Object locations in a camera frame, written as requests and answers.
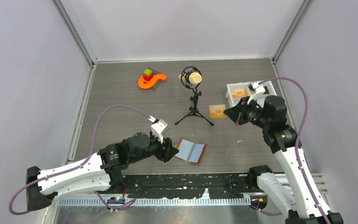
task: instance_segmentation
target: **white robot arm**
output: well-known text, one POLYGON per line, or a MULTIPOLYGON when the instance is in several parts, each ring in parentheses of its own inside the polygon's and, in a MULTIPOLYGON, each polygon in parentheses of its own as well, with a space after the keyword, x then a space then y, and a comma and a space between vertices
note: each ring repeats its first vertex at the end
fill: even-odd
POLYGON ((27 188, 27 211, 46 208, 53 201, 78 193, 121 190, 124 185, 121 170, 127 169, 129 164, 153 155, 160 161, 169 161, 178 149, 172 146, 170 138, 163 137, 168 125, 153 117, 149 120, 153 122, 150 135, 136 133, 122 142, 110 144, 92 154, 83 166, 81 164, 86 159, 48 170, 28 168, 27 184, 43 177, 46 179, 27 188), (54 175, 70 169, 73 170, 54 175))
POLYGON ((305 162, 301 143, 296 147, 297 132, 286 124, 285 101, 282 97, 267 96, 262 107, 257 104, 257 99, 264 91, 263 86, 251 83, 246 88, 248 96, 224 113, 238 125, 250 122, 262 129, 264 141, 282 165, 293 195, 266 165, 249 170, 249 183, 268 194, 286 216, 286 224, 344 223, 339 213, 331 212, 318 191, 305 162))

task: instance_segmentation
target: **open book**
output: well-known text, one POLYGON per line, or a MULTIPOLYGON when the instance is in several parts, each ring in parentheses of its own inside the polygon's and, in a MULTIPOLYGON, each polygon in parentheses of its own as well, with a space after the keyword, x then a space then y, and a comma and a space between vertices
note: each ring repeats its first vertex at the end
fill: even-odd
POLYGON ((182 138, 177 144, 177 149, 179 152, 175 155, 176 157, 190 163, 200 164, 207 145, 194 143, 182 138))

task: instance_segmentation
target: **book page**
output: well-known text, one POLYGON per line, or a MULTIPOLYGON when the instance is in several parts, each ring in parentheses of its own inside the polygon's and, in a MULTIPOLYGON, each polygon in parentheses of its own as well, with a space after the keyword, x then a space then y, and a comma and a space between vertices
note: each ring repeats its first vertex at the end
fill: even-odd
POLYGON ((204 144, 195 144, 188 161, 198 163, 198 161, 200 160, 202 151, 204 150, 204 147, 205 147, 204 144))
POLYGON ((193 147, 194 147, 194 143, 182 139, 180 145, 178 146, 179 152, 175 156, 187 161, 188 158, 190 157, 190 152, 193 147))

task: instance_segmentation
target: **white box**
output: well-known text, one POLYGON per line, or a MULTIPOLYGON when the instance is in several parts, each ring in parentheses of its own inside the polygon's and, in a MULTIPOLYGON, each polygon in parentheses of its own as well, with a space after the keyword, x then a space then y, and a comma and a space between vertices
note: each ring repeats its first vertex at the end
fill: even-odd
MULTIPOLYGON (((237 105, 241 99, 241 98, 233 98, 233 96, 231 95, 231 90, 245 89, 246 86, 249 85, 250 83, 251 82, 227 84, 226 98, 228 99, 228 104, 229 104, 230 108, 237 105)), ((276 96, 276 92, 275 92, 274 86, 272 85, 271 81, 263 83, 262 85, 267 87, 268 92, 269 92, 269 94, 264 94, 262 98, 257 100, 257 103, 263 107, 264 99, 269 95, 276 96)))

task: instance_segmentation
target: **gray table surface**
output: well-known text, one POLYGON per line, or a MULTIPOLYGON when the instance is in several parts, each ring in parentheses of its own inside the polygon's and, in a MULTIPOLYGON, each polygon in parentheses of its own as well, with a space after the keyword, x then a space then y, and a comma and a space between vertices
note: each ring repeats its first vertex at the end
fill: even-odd
MULTIPOLYGON (((203 80, 199 87, 202 96, 198 108, 207 118, 210 117, 209 105, 225 104, 228 108, 226 84, 275 76, 268 59, 100 63, 96 68, 75 160, 88 155, 99 114, 110 105, 127 104, 165 120, 170 126, 165 137, 173 141, 183 137, 196 143, 206 143, 208 147, 200 165, 189 164, 175 157, 163 163, 152 157, 131 164, 123 174, 247 172, 250 167, 261 164, 267 164, 274 171, 282 171, 264 143, 261 129, 251 124, 237 126, 226 118, 211 119, 215 126, 210 126, 202 118, 189 117, 174 125, 189 112, 188 108, 192 105, 189 101, 192 91, 182 86, 178 78, 189 65, 197 67, 202 73, 203 80), (155 91, 143 90, 137 85, 138 78, 147 67, 168 76, 155 91)), ((274 82, 274 86, 280 94, 277 83, 274 82)), ((132 110, 113 109, 102 118, 94 151, 121 142, 137 132, 148 133, 150 125, 151 122, 132 110)))

